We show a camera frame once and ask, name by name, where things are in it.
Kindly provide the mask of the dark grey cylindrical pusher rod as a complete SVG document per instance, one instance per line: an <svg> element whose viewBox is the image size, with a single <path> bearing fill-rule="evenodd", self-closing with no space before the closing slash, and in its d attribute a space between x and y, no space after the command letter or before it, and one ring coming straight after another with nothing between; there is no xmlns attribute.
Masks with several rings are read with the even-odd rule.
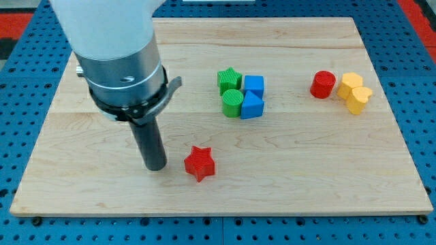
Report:
<svg viewBox="0 0 436 245"><path fill-rule="evenodd" d="M156 119L143 124L129 123L147 169L159 171L166 166L167 157Z"/></svg>

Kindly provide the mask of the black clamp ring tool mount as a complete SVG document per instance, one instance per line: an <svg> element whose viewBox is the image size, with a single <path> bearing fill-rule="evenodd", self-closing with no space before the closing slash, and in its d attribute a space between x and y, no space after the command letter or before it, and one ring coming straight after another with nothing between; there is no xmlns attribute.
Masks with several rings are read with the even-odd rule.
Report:
<svg viewBox="0 0 436 245"><path fill-rule="evenodd" d="M89 89L89 94L101 113L110 120L131 122L134 125L145 125L146 123L152 121L164 110L164 108L169 104L175 91L183 84L180 76L177 76L168 82L166 69L163 69L163 72L166 78L160 90L149 100L146 100L138 105L121 107L109 105L98 99L97 95L91 88Z"/></svg>

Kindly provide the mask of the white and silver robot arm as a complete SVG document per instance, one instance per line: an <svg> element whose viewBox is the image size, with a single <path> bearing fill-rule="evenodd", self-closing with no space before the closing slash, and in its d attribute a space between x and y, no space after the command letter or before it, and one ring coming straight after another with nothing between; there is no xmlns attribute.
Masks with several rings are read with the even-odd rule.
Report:
<svg viewBox="0 0 436 245"><path fill-rule="evenodd" d="M147 169L167 158L157 115L182 80L169 80L157 47L153 14L162 1L50 0L95 105L128 122Z"/></svg>

